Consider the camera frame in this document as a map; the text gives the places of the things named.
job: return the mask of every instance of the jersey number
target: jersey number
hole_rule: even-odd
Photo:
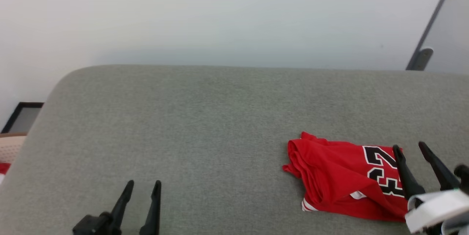
[[[383,151],[378,146],[363,146],[365,152],[365,159],[369,165],[383,166],[383,160],[389,164],[393,169],[397,170],[397,163],[391,155]],[[368,171],[368,178],[371,178],[378,182],[381,187],[381,191],[385,195],[395,195],[397,197],[404,197],[404,190],[397,187],[397,179],[389,178],[384,176],[384,168],[372,168]],[[380,184],[380,179],[385,178],[386,184]]]

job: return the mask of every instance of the red fabric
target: red fabric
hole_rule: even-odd
[[[379,147],[392,157],[388,159],[394,160],[392,148],[369,147]],[[291,163],[283,165],[283,170],[303,180],[306,188],[303,201],[315,210],[372,220],[405,221],[405,198],[392,193],[385,195],[378,182],[368,177],[371,170],[383,169],[384,177],[378,179],[379,183],[385,186],[386,178],[395,179],[397,188],[402,188],[397,169],[380,155],[376,158],[381,159],[382,165],[370,164],[363,146],[330,142],[303,132],[300,139],[288,142],[288,156]],[[350,194],[356,191],[367,197],[352,198]]]
[[[0,163],[0,174],[5,175],[9,168],[10,168],[10,164]]]

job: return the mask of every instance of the beige basket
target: beige basket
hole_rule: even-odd
[[[0,163],[13,163],[25,138],[25,133],[0,134]]]

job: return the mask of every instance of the gray fabric surface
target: gray fabric surface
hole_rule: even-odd
[[[137,234],[154,181],[161,235],[406,234],[402,223],[302,212],[304,188],[282,171],[307,131],[399,144],[428,191],[439,185],[419,140],[450,167],[469,163],[469,77],[389,71],[99,66],[64,78],[0,185],[0,234],[63,235],[111,210]]]

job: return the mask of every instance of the red jersey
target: red jersey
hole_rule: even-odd
[[[330,142],[302,132],[283,170],[303,180],[304,211],[404,222],[407,200],[391,147]]]

